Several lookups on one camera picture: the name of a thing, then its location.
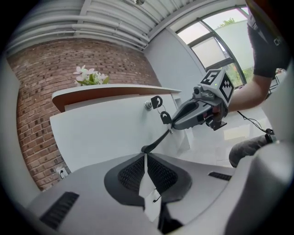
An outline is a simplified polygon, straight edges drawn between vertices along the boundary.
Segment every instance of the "electrical outlet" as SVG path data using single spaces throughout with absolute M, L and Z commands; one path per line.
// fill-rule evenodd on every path
M 56 168 L 56 172 L 60 175 L 60 177 L 62 179 L 64 179 L 65 177 L 68 176 L 68 172 L 66 171 L 66 169 L 64 167 L 63 168 Z

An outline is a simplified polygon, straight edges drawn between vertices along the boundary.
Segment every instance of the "reception counter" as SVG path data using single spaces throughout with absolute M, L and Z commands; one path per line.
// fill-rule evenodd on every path
M 85 166 L 136 154 L 168 128 L 145 101 L 160 95 L 172 116 L 181 104 L 179 90 L 133 84 L 81 86 L 52 95 L 61 112 L 50 118 L 58 149 L 73 172 Z M 153 152 L 177 157 L 190 148 L 192 133 L 173 130 Z

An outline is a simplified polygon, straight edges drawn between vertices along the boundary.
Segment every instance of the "person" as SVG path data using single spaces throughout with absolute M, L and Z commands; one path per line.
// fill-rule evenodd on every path
M 246 1 L 249 9 L 248 34 L 254 52 L 254 71 L 252 81 L 234 92 L 229 112 L 250 109 L 261 104 L 267 97 L 276 69 L 287 69 L 291 59 L 290 51 L 278 31 L 266 24 L 260 17 L 258 1 Z M 229 161 L 237 167 L 241 158 L 252 156 L 262 146 L 268 144 L 266 136 L 260 136 L 236 144 Z

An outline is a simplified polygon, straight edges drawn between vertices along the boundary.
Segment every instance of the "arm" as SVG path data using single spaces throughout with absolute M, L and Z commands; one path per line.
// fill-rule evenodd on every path
M 261 104 L 271 85 L 271 78 L 253 75 L 250 83 L 233 94 L 229 105 L 229 112 L 253 108 Z

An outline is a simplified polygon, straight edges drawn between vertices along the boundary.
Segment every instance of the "metal ceiling panel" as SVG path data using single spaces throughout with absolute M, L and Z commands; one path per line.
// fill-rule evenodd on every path
M 143 50 L 148 34 L 193 0 L 43 0 L 7 44 L 8 55 L 51 39 L 93 38 Z

